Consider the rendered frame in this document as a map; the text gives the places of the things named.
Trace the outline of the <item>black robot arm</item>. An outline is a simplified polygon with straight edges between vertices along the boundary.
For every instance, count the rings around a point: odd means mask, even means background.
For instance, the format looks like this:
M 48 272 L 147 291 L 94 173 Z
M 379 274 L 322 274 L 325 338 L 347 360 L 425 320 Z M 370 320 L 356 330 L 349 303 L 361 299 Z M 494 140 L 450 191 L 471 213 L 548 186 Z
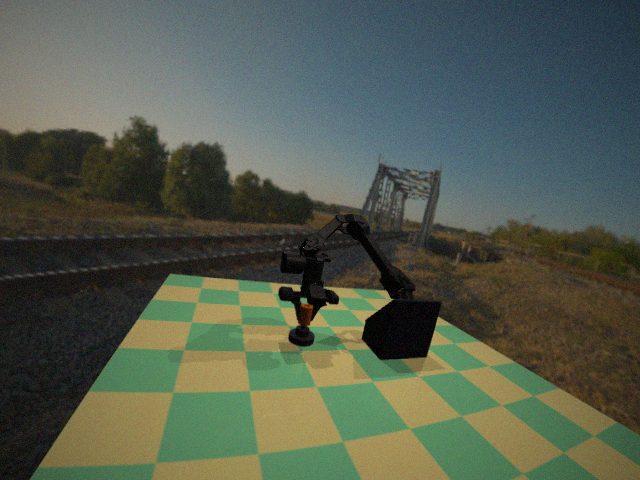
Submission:
M 348 223 L 348 225 L 342 226 L 343 223 Z M 372 237 L 370 225 L 362 215 L 338 214 L 319 232 L 309 235 L 300 246 L 300 252 L 283 251 L 280 265 L 281 272 L 301 274 L 304 271 L 306 275 L 321 277 L 324 262 L 331 262 L 331 260 L 325 253 L 322 255 L 316 254 L 336 230 L 340 230 L 343 234 L 348 234 L 353 239 L 360 241 L 378 267 L 381 274 L 379 282 L 387 290 L 391 299 L 415 299 L 412 293 L 416 291 L 415 284 L 405 276 L 403 271 L 390 264 L 382 249 Z M 323 281 L 320 281 L 319 284 L 313 283 L 313 280 L 307 282 L 303 289 L 303 294 L 306 295 L 308 304 L 322 306 L 324 302 L 331 301 L 332 290 L 323 289 L 323 284 Z

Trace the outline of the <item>orange knob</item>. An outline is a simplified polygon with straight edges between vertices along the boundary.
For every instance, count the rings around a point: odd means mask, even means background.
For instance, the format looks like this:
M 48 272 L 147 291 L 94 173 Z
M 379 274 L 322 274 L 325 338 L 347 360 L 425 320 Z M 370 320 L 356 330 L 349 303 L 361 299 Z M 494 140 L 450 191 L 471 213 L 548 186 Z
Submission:
M 313 305 L 308 303 L 302 303 L 300 306 L 300 315 L 298 324 L 301 326 L 309 326 L 311 322 L 311 316 L 313 311 Z

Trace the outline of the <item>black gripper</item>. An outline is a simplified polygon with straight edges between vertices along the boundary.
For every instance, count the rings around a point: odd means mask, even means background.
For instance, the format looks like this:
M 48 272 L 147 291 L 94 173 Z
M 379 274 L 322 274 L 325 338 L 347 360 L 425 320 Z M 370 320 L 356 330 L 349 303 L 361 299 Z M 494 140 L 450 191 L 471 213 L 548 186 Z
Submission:
M 279 290 L 278 290 L 278 296 L 279 296 L 280 300 L 282 300 L 282 301 L 291 301 L 291 303 L 294 304 L 297 321 L 299 321 L 299 315 L 300 315 L 300 305 L 301 305 L 300 298 L 307 299 L 306 295 L 303 294 L 303 289 L 304 289 L 305 285 L 307 284 L 307 282 L 309 280 L 313 280 L 313 283 L 315 283 L 315 284 L 319 284 L 319 282 L 322 281 L 321 280 L 322 276 L 321 277 L 313 277 L 313 276 L 309 276 L 309 275 L 303 274 L 302 277 L 303 277 L 303 280 L 302 280 L 302 286 L 300 288 L 300 290 L 301 290 L 300 292 L 293 291 L 293 289 L 291 287 L 280 287 Z M 329 303 L 330 304 L 338 304 L 339 303 L 338 295 L 334 291 L 332 291 L 332 293 L 333 293 L 332 299 L 331 299 L 331 301 Z M 326 306 L 326 305 L 327 305 L 327 303 L 324 302 L 322 306 Z M 314 319 L 314 317 L 317 314 L 318 310 L 322 306 L 313 304 L 313 311 L 312 311 L 311 321 Z

